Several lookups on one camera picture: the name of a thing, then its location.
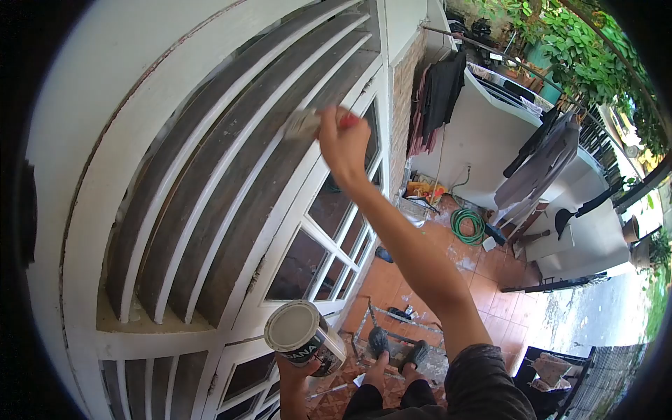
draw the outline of paint stain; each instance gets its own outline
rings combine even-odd
[[[476,263],[471,261],[471,258],[469,257],[463,258],[462,261],[458,262],[458,265],[461,265],[467,270],[476,271]]]

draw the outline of green plant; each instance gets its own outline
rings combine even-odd
[[[661,227],[659,231],[649,238],[648,259],[651,261],[654,270],[656,270],[660,267],[669,267],[671,255],[672,251],[670,250],[670,239],[667,235],[667,230]]]
[[[646,289],[646,298],[650,303],[650,307],[647,310],[648,317],[646,320],[646,329],[644,330],[647,341],[652,341],[656,338],[663,323],[669,299],[670,277],[671,270],[669,265],[662,265],[656,270],[649,270],[648,282],[650,286]]]
[[[632,119],[642,144],[652,154],[667,154],[669,145],[662,123],[645,94],[636,87],[635,78],[602,38],[558,0],[522,3],[512,0],[471,1],[492,18],[501,16],[505,11],[522,39],[531,44],[541,42],[542,50],[552,64],[553,80],[563,86],[568,96],[578,97],[589,105],[615,106]],[[646,89],[653,92],[637,52],[614,18],[600,10],[597,2],[572,0],[572,4],[591,17],[591,21],[630,62]]]

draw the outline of red handle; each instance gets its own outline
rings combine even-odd
[[[360,118],[357,117],[355,114],[349,112],[346,116],[341,118],[341,121],[339,122],[339,127],[340,128],[350,128],[354,127],[357,125],[357,123],[360,121]]]

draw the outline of green garden hose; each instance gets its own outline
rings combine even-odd
[[[469,182],[470,172],[471,172],[471,165],[467,166],[466,168],[466,181],[463,183],[453,185],[453,188],[450,189],[450,195],[453,197],[453,200],[455,200],[453,190],[455,189],[455,187],[459,187]],[[485,223],[483,222],[483,219],[480,217],[480,215],[476,213],[474,210],[471,210],[470,208],[465,208],[461,206],[460,203],[458,203],[458,206],[460,206],[460,209],[454,211],[453,214],[450,215],[450,228],[452,229],[455,236],[457,236],[462,242],[466,243],[467,245],[477,247],[483,242],[483,239],[485,237]],[[471,220],[471,223],[474,224],[473,235],[465,235],[460,231],[460,224],[462,223],[463,220]]]

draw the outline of person's hand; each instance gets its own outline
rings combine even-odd
[[[359,183],[368,182],[364,157],[371,128],[366,119],[348,115],[345,108],[335,106],[325,108],[319,114],[321,123],[317,139],[338,186],[347,191]],[[348,122],[347,128],[341,127],[344,118]]]
[[[280,373],[280,391],[290,394],[295,392],[305,393],[306,378],[320,368],[320,362],[317,360],[311,360],[307,365],[299,368],[277,352],[276,363]]]

